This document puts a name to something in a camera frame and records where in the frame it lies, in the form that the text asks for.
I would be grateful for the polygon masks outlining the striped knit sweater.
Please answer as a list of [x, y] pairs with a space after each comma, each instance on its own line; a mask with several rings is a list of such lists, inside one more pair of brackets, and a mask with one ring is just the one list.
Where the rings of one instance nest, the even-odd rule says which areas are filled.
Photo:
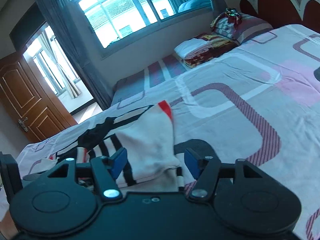
[[146, 183], [169, 172], [173, 176], [171, 190], [183, 191], [182, 165], [174, 154], [172, 111], [165, 100], [107, 117], [57, 151], [55, 159], [74, 158], [77, 163], [87, 163], [96, 157], [112, 157], [120, 148], [127, 150], [127, 163], [116, 179], [120, 188]]

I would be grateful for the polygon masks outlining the wooden door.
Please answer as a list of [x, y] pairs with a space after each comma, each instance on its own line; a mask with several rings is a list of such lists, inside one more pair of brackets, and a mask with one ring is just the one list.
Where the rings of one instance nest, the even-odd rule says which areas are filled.
[[[1, 59], [1, 103], [30, 142], [44, 141], [77, 124], [35, 63], [19, 52]], [[28, 132], [18, 124], [25, 117]]]

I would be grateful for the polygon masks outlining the low striped side mattress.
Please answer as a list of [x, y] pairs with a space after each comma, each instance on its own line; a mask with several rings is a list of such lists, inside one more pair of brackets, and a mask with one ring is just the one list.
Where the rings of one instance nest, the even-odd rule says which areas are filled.
[[191, 70], [176, 55], [170, 54], [144, 68], [143, 70], [120, 79], [114, 86], [111, 105], [116, 105], [132, 96], [142, 94], [167, 80]]

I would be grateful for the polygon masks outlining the balcony light curtain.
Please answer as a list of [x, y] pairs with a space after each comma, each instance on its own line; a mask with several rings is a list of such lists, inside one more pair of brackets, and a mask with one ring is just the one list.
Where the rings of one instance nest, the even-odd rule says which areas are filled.
[[46, 31], [43, 31], [38, 39], [43, 51], [49, 59], [49, 62], [47, 63], [48, 67], [50, 66], [50, 63], [52, 63], [54, 70], [58, 74], [57, 82], [68, 92], [71, 99], [77, 98], [81, 94], [80, 89], [75, 84], [78, 75], [75, 73], [71, 63], [62, 51], [57, 39], [55, 37], [49, 38]]

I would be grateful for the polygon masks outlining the patterned bed sheet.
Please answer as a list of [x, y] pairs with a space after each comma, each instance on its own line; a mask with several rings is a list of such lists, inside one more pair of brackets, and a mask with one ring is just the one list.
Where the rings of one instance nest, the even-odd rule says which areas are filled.
[[[319, 239], [319, 34], [287, 25], [112, 106], [15, 159], [23, 189], [1, 189], [2, 239]], [[55, 154], [87, 129], [167, 101], [183, 191], [169, 172], [95, 192], [90, 161]], [[210, 202], [189, 199], [191, 148], [221, 161]]]

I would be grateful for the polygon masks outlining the folded red patterned blanket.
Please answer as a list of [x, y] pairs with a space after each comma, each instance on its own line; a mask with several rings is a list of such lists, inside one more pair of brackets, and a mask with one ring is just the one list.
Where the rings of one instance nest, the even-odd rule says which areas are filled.
[[228, 38], [216, 34], [200, 34], [183, 41], [175, 49], [177, 56], [190, 68], [220, 57], [238, 44]]

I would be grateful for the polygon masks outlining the striped pillow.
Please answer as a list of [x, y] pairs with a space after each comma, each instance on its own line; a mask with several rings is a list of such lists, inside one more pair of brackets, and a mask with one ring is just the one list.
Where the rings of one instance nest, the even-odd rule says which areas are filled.
[[240, 14], [242, 15], [240, 24], [228, 23], [225, 12], [220, 14], [210, 24], [212, 32], [242, 44], [273, 29], [272, 25], [260, 18], [243, 13]]

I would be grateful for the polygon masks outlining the colourful item on pillow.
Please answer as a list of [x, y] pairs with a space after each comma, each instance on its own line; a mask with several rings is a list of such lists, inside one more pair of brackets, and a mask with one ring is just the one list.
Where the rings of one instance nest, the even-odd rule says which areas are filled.
[[228, 19], [228, 23], [240, 24], [242, 21], [242, 15], [235, 8], [227, 8], [225, 17]]

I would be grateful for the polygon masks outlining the large window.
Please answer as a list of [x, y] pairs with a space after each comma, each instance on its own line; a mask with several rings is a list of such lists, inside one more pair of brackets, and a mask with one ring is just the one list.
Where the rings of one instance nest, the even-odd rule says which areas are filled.
[[81, 8], [103, 48], [161, 20], [192, 11], [178, 12], [188, 0], [71, 1]]

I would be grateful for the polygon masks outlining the blue bedding outside window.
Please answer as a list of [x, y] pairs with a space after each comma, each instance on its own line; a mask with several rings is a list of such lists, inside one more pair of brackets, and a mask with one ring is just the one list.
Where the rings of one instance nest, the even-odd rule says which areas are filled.
[[188, 0], [179, 6], [178, 12], [198, 9], [202, 7], [210, 7], [210, 6], [211, 6], [210, 0]]

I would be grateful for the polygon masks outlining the red white headboard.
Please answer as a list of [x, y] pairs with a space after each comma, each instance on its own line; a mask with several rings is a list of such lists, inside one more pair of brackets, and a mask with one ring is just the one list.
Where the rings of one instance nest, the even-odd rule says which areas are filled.
[[300, 24], [319, 32], [319, 0], [239, 0], [240, 11], [280, 28]]

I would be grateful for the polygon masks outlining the grey left curtain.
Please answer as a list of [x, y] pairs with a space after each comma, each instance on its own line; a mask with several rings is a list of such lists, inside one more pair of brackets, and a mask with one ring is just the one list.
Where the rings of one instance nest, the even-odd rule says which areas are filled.
[[35, 2], [93, 98], [101, 109], [108, 109], [111, 106], [111, 97], [107, 85], [103, 84], [103, 78], [89, 59], [85, 44], [67, 8], [67, 0], [35, 0]]

